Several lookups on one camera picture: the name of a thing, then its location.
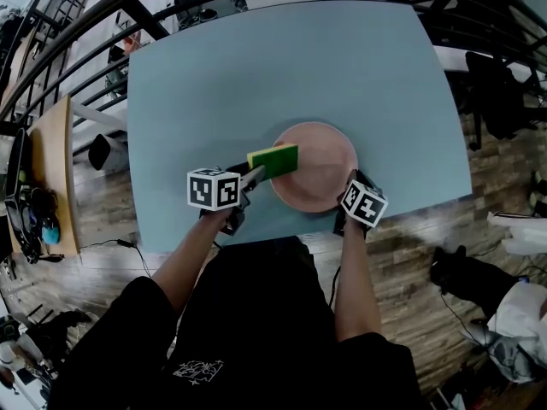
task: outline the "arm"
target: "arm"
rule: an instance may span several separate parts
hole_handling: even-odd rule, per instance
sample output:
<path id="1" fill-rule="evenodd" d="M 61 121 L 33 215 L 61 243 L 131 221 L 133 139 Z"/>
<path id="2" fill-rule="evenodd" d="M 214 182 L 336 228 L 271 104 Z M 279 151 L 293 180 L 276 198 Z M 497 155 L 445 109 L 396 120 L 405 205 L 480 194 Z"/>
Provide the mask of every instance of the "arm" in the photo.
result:
<path id="1" fill-rule="evenodd" d="M 369 332 L 381 333 L 378 304 L 368 272 L 367 245 L 358 222 L 347 217 L 342 266 L 334 311 L 339 342 Z"/>
<path id="2" fill-rule="evenodd" d="M 184 310 L 216 234 L 231 212 L 230 208 L 204 215 L 152 276 L 177 314 Z"/>
<path id="3" fill-rule="evenodd" d="M 53 383 L 48 408 L 125 410 L 166 362 L 177 318 L 229 213 L 202 217 L 152 279 L 132 281 L 76 345 Z"/>

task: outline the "light blue table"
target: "light blue table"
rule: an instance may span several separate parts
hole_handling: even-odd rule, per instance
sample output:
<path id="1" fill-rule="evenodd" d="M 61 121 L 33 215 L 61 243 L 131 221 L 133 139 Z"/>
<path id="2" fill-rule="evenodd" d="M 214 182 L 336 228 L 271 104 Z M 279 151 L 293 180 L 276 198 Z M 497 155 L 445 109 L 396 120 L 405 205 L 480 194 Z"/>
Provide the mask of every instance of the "light blue table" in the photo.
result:
<path id="1" fill-rule="evenodd" d="M 197 220 L 186 172 L 242 162 L 309 120 L 350 138 L 360 168 L 389 199 L 385 216 L 471 193 L 450 89 L 412 8 L 331 1 L 258 9 L 131 55 L 129 155 L 144 249 L 173 250 Z M 301 214 L 268 183 L 250 199 L 230 243 L 332 229 L 333 213 Z"/>

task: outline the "wooden floor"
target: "wooden floor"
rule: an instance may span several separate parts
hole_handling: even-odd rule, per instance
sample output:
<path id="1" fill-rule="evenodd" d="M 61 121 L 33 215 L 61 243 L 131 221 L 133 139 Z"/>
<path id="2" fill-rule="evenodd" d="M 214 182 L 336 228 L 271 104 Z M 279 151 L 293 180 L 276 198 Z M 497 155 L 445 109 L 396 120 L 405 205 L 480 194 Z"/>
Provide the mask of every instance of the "wooden floor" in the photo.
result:
<path id="1" fill-rule="evenodd" d="M 470 117 L 462 117 L 462 130 L 469 142 L 473 133 Z M 455 249 L 463 244 L 469 255 L 513 274 L 531 264 L 528 258 L 505 254 L 500 240 L 508 233 L 488 225 L 486 215 L 496 210 L 529 214 L 528 183 L 531 171 L 544 165 L 545 131 L 524 131 L 514 140 L 503 142 L 486 131 L 483 135 L 483 149 L 468 151 L 472 196 L 382 220 L 368 235 L 384 333 L 393 342 L 410 347 L 424 393 L 457 372 L 472 349 L 460 334 L 461 324 L 444 305 L 437 287 L 429 282 L 434 248 Z M 80 224 L 86 235 L 108 238 L 109 232 L 118 226 L 127 232 L 136 231 L 129 172 L 104 177 L 90 173 L 83 162 L 77 163 L 74 171 Z M 315 255 L 328 299 L 340 261 L 341 238 L 321 233 L 303 236 L 302 240 Z M 144 258 L 150 269 L 155 269 L 164 256 L 144 254 Z M 531 258 L 535 265 L 547 264 L 543 256 Z M 0 289 L 8 307 L 24 313 L 43 303 L 46 311 L 80 308 L 101 316 L 124 286 L 139 275 L 144 275 L 144 270 L 137 251 L 107 243 L 84 249 L 79 258 L 59 264 L 21 263 L 14 282 L 8 281 L 2 272 Z M 464 320 L 482 317 L 481 311 L 469 302 L 451 296 L 446 296 L 446 301 Z M 38 318 L 46 311 L 37 314 Z M 84 333 L 85 329 L 78 329 L 72 338 Z"/>

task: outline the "metal railing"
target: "metal railing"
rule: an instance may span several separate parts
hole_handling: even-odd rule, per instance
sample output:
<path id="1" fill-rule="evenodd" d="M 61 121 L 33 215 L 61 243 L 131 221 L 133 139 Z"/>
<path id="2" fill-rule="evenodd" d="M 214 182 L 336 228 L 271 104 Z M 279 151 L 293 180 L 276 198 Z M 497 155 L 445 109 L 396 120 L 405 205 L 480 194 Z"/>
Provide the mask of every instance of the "metal railing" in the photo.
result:
<path id="1" fill-rule="evenodd" d="M 59 32 L 55 40 L 44 48 L 33 65 L 28 68 L 18 80 L 17 85 L 11 91 L 9 98 L 0 110 L 0 120 L 10 118 L 22 126 L 27 125 L 27 119 L 32 112 L 38 108 L 39 113 L 43 112 L 44 100 L 53 91 L 55 101 L 59 95 L 59 87 L 69 76 L 80 70 L 86 63 L 97 57 L 105 50 L 109 50 L 116 43 L 127 38 L 141 29 L 146 31 L 153 39 L 159 40 L 168 35 L 168 32 L 160 24 L 160 21 L 172 15 L 188 9 L 204 5 L 215 0 L 190 0 L 182 4 L 175 4 L 156 14 L 151 14 L 139 0 L 101 0 L 79 18 L 74 20 L 68 27 Z M 547 50 L 542 50 L 547 44 L 547 22 L 538 16 L 533 10 L 526 6 L 521 0 L 489 0 L 495 1 L 501 8 L 492 8 L 478 0 L 368 0 L 389 3 L 405 3 L 414 8 L 421 18 L 428 35 L 434 44 L 461 48 L 465 50 L 476 50 L 499 56 L 504 59 L 506 65 L 519 62 L 532 69 L 532 76 L 528 81 L 529 86 L 539 90 L 539 81 L 536 70 L 547 69 Z M 456 1 L 456 9 L 450 8 L 450 2 Z M 464 8 L 476 11 L 478 16 L 468 16 L 466 11 L 458 10 L 460 5 Z M 526 22 L 518 21 L 509 8 L 517 11 Z M 105 20 L 115 12 L 123 10 L 135 21 L 122 32 L 115 34 L 112 38 L 98 45 L 94 50 L 81 57 L 69 68 L 59 72 L 55 80 L 49 81 L 50 70 L 53 61 L 63 55 L 63 66 L 74 41 L 88 32 L 99 22 Z M 103 78 L 115 69 L 124 67 L 129 60 L 124 56 L 118 61 L 111 62 L 107 67 L 93 74 L 90 78 L 74 87 L 68 93 L 70 96 L 82 92 L 86 87 L 95 81 Z M 31 90 L 33 82 L 46 71 L 46 81 L 43 91 L 32 100 L 32 93 L 28 95 L 25 110 L 16 118 L 14 115 L 15 106 L 27 90 Z M 123 78 L 94 93 L 81 102 L 83 105 L 90 105 L 103 96 L 114 90 L 126 87 L 127 78 Z M 105 110 L 123 100 L 127 94 L 117 97 L 111 102 L 105 103 L 98 110 Z M 83 120 L 77 120 L 77 126 Z"/>
<path id="2" fill-rule="evenodd" d="M 11 66 L 15 53 L 18 50 L 21 40 L 24 37 L 23 32 L 28 30 L 26 29 L 26 26 L 31 25 L 32 30 L 30 33 L 30 38 L 27 41 L 26 48 L 23 52 L 21 66 L 19 67 L 19 72 L 18 72 L 18 78 L 20 78 L 22 74 L 24 73 L 28 58 L 32 54 L 32 49 L 34 49 L 36 46 L 35 39 L 41 36 L 44 43 L 46 44 L 47 41 L 50 39 L 51 34 L 59 33 L 67 25 L 68 22 L 74 20 L 70 16 L 73 8 L 77 8 L 77 10 L 75 11 L 76 15 L 74 18 L 77 18 L 81 14 L 82 10 L 85 7 L 86 0 L 83 0 L 83 1 L 61 0 L 56 6 L 55 6 L 55 1 L 56 0 L 31 0 L 31 2 L 27 5 L 25 9 L 24 19 L 21 23 L 21 26 L 18 32 L 15 34 L 13 43 L 11 44 L 11 47 L 9 49 L 9 53 L 6 56 L 5 63 L 3 66 L 3 72 L 7 71 L 7 69 Z M 63 5 L 65 3 L 70 3 L 68 6 L 68 9 L 63 9 Z M 48 80 L 49 80 L 49 73 L 46 74 L 46 77 L 45 77 L 46 84 Z M 32 85 L 29 89 L 28 96 L 29 98 L 32 97 Z M 40 114 L 42 114 L 42 112 L 43 112 L 43 105 L 41 107 Z"/>

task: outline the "white graphic print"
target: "white graphic print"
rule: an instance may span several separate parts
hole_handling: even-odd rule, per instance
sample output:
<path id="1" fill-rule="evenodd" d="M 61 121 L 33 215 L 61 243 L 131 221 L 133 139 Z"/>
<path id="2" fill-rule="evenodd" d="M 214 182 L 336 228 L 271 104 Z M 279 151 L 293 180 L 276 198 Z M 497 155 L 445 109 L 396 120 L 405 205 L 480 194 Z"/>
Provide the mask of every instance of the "white graphic print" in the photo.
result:
<path id="1" fill-rule="evenodd" d="M 205 361 L 187 361 L 179 365 L 178 371 L 173 372 L 175 377 L 188 378 L 192 386 L 201 383 L 210 383 L 216 373 L 224 366 L 224 361 L 217 360 L 211 363 Z"/>

